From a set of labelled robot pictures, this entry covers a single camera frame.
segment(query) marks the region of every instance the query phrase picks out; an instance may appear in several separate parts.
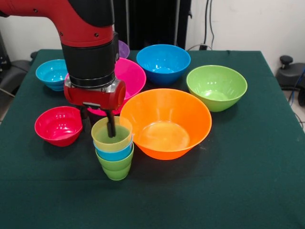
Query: cable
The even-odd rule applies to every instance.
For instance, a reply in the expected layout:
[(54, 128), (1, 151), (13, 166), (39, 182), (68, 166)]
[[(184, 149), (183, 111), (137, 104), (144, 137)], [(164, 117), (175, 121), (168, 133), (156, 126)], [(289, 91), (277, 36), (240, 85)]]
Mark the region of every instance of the cable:
[(20, 69), (20, 70), (23, 70), (24, 72), (28, 72), (27, 70), (25, 70), (25, 69), (23, 69), (23, 68), (20, 68), (19, 66), (17, 66), (17, 65), (14, 65), (14, 64), (11, 64), (11, 66), (13, 66), (13, 67), (15, 67), (15, 68), (18, 68), (18, 69)]
[(15, 96), (11, 93), (9, 93), (8, 91), (3, 90), (2, 88), (0, 88), (0, 91), (4, 92), (5, 94), (8, 94), (9, 96), (15, 98)]
[(301, 124), (302, 129), (304, 129), (304, 125), (303, 125), (302, 120), (300, 119), (300, 117), (296, 113), (295, 113), (295, 115), (296, 115), (297, 119), (299, 120), (299, 123)]
[(189, 51), (189, 50), (191, 50), (192, 48), (195, 48), (195, 47), (197, 47), (197, 46), (200, 46), (200, 45), (205, 45), (205, 46), (209, 47), (209, 48), (212, 50), (211, 46), (209, 46), (209, 45), (207, 45), (207, 44), (197, 44), (197, 45), (194, 45), (194, 46), (192, 46), (191, 48), (189, 48), (187, 51)]
[(209, 0), (206, 0), (205, 6), (205, 26), (204, 26), (204, 44), (206, 43), (206, 35), (207, 35), (207, 21), (208, 21), (208, 7), (209, 7)]
[(212, 28), (212, 2), (213, 2), (213, 0), (211, 0), (211, 2), (210, 2), (210, 29), (211, 29), (211, 33), (212, 33), (211, 49), (213, 49), (213, 43), (214, 43), (214, 38), (215, 38), (213, 28)]
[(292, 89), (292, 92), (291, 92), (291, 94), (290, 94), (290, 96), (289, 96), (289, 98), (288, 98), (288, 103), (290, 104), (290, 106), (292, 106), (292, 104), (293, 104), (293, 102), (294, 102), (294, 98), (295, 98), (295, 88), (296, 88), (296, 86), (301, 82), (302, 78), (304, 77), (304, 74), (305, 74), (305, 69), (303, 70), (303, 73), (299, 76), (299, 78), (297, 79), (297, 81), (296, 81), (296, 83), (295, 83), (295, 85), (294, 85), (294, 87), (293, 87), (293, 89)]

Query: large orange bowl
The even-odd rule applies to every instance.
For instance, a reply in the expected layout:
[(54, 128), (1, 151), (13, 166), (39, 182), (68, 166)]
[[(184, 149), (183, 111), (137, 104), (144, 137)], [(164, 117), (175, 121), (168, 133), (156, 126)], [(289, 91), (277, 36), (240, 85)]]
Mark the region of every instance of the large orange bowl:
[(131, 98), (121, 116), (132, 124), (134, 143), (148, 156), (172, 160), (186, 154), (209, 134), (212, 118), (195, 96), (154, 89)]

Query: cup stack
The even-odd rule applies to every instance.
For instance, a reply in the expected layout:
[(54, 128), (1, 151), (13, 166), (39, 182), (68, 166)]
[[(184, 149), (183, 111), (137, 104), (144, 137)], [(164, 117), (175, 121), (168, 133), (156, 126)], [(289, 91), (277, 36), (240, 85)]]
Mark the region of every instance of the cup stack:
[(132, 124), (123, 117), (114, 117), (115, 137), (108, 137), (108, 118), (99, 120), (91, 130), (96, 156), (107, 177), (122, 180), (132, 164)]

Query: blue bowl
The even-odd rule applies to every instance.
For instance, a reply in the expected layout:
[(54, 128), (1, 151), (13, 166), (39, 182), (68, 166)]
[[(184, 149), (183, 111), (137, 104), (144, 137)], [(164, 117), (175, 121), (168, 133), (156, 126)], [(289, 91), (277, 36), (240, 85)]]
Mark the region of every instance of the blue bowl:
[(43, 63), (36, 70), (36, 76), (54, 91), (63, 91), (63, 84), (68, 74), (65, 60), (52, 60)]
[(100, 150), (95, 143), (93, 142), (94, 147), (96, 148), (96, 152), (97, 154), (103, 158), (106, 161), (120, 161), (123, 160), (124, 158), (126, 158), (132, 151), (132, 140), (130, 141), (130, 143), (128, 144), (128, 146), (126, 146), (126, 148), (117, 151), (117, 152), (105, 152)]
[(185, 72), (191, 57), (187, 51), (177, 46), (156, 44), (139, 51), (137, 62), (151, 82), (170, 85)]

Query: red bowl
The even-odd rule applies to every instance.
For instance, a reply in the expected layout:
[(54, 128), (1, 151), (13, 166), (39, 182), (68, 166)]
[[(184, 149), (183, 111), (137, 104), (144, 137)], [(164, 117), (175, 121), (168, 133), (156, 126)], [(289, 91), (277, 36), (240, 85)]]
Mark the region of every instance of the red bowl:
[(35, 122), (35, 131), (55, 146), (69, 146), (82, 130), (81, 113), (70, 106), (55, 107), (42, 113)]

